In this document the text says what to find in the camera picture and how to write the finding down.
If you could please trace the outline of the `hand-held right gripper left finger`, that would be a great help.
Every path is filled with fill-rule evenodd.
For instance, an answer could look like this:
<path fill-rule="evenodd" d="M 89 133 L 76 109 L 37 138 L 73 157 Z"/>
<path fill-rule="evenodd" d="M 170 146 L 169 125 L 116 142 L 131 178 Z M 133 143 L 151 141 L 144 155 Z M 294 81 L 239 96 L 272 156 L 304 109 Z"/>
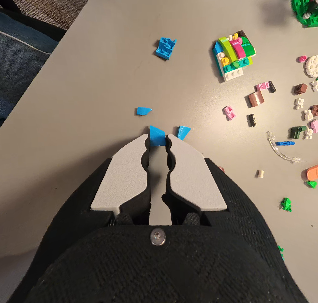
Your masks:
<path fill-rule="evenodd" d="M 125 213 L 134 224 L 149 224 L 149 151 L 149 134 L 143 134 L 113 155 L 91 203 L 92 211 L 110 211 L 115 218 Z"/>

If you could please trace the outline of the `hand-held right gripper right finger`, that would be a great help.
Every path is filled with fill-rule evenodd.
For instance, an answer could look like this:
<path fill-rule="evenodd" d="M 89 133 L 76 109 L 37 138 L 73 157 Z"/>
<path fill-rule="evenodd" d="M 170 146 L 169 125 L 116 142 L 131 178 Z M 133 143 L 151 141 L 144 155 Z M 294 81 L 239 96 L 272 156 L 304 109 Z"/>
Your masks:
<path fill-rule="evenodd" d="M 189 213 L 201 219 L 205 212 L 227 211 L 228 207 L 203 155 L 191 145 L 169 134 L 166 136 L 166 192 L 173 225 L 181 225 Z"/>

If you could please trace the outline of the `multicoloured lego assembly white base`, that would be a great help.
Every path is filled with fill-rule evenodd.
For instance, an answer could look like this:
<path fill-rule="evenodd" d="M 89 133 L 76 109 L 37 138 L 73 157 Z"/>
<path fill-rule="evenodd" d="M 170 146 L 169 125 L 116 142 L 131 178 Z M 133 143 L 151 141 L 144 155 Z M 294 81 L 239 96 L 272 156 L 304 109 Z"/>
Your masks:
<path fill-rule="evenodd" d="M 252 65 L 256 56 L 256 50 L 243 30 L 216 40 L 212 51 L 224 82 L 243 76 L 243 68 Z"/>

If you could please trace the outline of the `dark green lego elbow piece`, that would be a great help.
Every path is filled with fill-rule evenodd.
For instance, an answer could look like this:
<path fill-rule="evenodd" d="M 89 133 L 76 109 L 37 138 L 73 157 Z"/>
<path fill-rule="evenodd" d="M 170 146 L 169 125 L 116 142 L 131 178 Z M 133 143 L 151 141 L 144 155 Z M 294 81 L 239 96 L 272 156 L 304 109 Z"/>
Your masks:
<path fill-rule="evenodd" d="M 307 130 L 307 126 L 295 126 L 290 129 L 289 138 L 290 139 L 299 139 L 302 132 Z"/>

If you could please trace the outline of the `transparent curved lego piece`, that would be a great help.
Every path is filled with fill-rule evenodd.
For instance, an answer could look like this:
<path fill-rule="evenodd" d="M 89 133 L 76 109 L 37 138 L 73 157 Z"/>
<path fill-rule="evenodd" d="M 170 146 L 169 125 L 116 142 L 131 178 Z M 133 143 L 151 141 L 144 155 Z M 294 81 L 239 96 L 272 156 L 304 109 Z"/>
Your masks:
<path fill-rule="evenodd" d="M 280 158 L 286 160 L 286 161 L 289 161 L 291 163 L 305 163 L 306 161 L 302 158 L 298 158 L 298 157 L 288 157 L 284 154 L 282 154 L 280 151 L 279 151 L 279 148 L 278 146 L 276 145 L 276 142 L 275 142 L 275 137 L 274 137 L 274 134 L 273 132 L 271 131 L 268 131 L 267 132 L 267 139 L 270 143 L 270 146 L 271 148 L 273 149 L 273 151 L 276 153 L 276 155 L 278 155 Z"/>

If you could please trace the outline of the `cluster of small lego pieces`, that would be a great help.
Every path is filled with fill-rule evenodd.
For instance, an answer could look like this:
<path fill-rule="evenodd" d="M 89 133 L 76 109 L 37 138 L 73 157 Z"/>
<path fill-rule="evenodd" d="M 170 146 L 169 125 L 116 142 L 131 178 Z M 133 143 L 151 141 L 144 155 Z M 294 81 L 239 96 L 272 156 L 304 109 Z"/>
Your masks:
<path fill-rule="evenodd" d="M 302 57 L 302 61 L 306 62 L 307 58 Z M 314 92 L 317 92 L 317 78 L 315 78 L 314 81 L 311 82 L 312 90 Z M 268 89 L 271 92 L 276 91 L 272 81 L 268 81 L 262 84 L 258 84 L 256 86 L 257 91 L 250 94 L 248 96 L 251 107 L 256 107 L 262 103 L 264 103 L 264 98 L 262 96 L 261 91 Z M 294 88 L 294 94 L 295 95 L 303 95 L 307 91 L 308 86 L 306 84 L 300 84 L 295 86 Z M 224 113 L 227 116 L 229 120 L 232 120 L 235 117 L 235 114 L 233 112 L 232 107 L 226 106 L 224 108 Z M 309 110 L 304 110 L 304 117 L 306 120 L 310 122 L 310 127 L 307 129 L 304 134 L 305 134 L 305 139 L 311 139 L 313 133 L 317 133 L 317 120 L 314 119 L 314 117 L 317 117 L 317 105 L 314 105 L 311 107 Z"/>

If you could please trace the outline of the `blue lego block assembly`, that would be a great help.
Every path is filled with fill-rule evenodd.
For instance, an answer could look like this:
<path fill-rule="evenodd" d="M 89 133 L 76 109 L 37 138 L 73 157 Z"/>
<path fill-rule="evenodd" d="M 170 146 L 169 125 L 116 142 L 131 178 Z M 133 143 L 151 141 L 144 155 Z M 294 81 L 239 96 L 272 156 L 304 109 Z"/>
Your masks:
<path fill-rule="evenodd" d="M 169 60 L 176 42 L 177 42 L 177 39 L 172 40 L 170 38 L 161 37 L 155 52 L 156 56 L 164 60 Z"/>

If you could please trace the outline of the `white round lego plate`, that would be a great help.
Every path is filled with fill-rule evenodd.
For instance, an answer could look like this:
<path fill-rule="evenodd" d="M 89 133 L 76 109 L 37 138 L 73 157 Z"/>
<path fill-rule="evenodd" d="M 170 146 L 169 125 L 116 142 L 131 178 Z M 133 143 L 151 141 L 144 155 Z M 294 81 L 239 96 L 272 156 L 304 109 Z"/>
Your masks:
<path fill-rule="evenodd" d="M 318 55 L 307 58 L 305 62 L 305 72 L 308 77 L 318 78 Z"/>

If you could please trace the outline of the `green lego flower model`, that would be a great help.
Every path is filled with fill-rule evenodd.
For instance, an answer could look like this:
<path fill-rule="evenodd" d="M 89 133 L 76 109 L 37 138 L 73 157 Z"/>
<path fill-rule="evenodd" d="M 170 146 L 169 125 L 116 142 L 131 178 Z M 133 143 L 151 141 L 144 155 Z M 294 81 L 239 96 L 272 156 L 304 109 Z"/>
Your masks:
<path fill-rule="evenodd" d="M 318 26 L 317 0 L 291 0 L 292 11 L 305 27 Z"/>

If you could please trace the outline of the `orange brick separator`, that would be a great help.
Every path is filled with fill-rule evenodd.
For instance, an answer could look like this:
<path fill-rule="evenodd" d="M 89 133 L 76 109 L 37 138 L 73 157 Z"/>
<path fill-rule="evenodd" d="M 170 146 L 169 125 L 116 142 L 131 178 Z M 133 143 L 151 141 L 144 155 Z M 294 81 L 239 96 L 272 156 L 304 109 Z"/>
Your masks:
<path fill-rule="evenodd" d="M 318 179 L 318 165 L 311 166 L 301 173 L 303 181 L 316 181 Z"/>

